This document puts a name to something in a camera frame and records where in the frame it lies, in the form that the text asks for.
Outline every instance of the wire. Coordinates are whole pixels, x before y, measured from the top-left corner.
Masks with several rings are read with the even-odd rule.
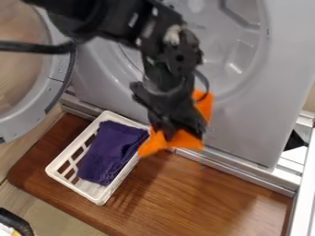
[[[205,86],[205,92],[204,92],[203,96],[197,100],[197,103],[199,103],[199,102],[205,100],[206,97],[208,97],[209,91],[210,91],[210,83],[209,83],[209,80],[207,79],[207,77],[203,73],[201,73],[199,70],[194,70],[193,73],[200,80],[200,82],[202,82]]]
[[[66,54],[76,50],[74,41],[67,41],[57,45],[33,44],[16,41],[0,41],[0,51],[13,53],[43,53]]]

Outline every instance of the wooden shelf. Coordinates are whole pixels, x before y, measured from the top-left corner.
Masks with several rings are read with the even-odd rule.
[[[106,206],[94,205],[44,171],[88,124],[65,115],[8,180],[109,235],[285,235],[290,198],[168,152],[141,159]]]

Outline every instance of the washing machine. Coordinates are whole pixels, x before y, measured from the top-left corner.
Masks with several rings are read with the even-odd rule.
[[[201,40],[198,69],[216,95],[205,144],[273,167],[314,80],[315,1],[168,3]],[[128,89],[142,75],[139,52],[97,38],[79,49],[72,83],[82,101],[147,123]]]
[[[66,40],[45,11],[11,0],[0,3],[0,38],[49,44]],[[70,81],[75,58],[75,53],[0,53],[0,144],[25,135],[45,119]]]

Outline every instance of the purple cloth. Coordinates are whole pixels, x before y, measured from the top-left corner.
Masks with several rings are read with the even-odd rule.
[[[104,186],[110,184],[147,138],[148,132],[143,129],[112,121],[101,123],[77,176]]]

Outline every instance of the white plastic basket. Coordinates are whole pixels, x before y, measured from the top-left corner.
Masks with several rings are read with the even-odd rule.
[[[99,206],[104,205],[109,200],[111,195],[138,162],[138,156],[135,154],[108,186],[101,186],[96,183],[84,181],[76,176],[80,161],[86,155],[98,133],[99,124],[109,120],[136,128],[147,129],[146,126],[124,118],[121,115],[113,112],[103,112],[46,168],[46,173],[54,180]]]

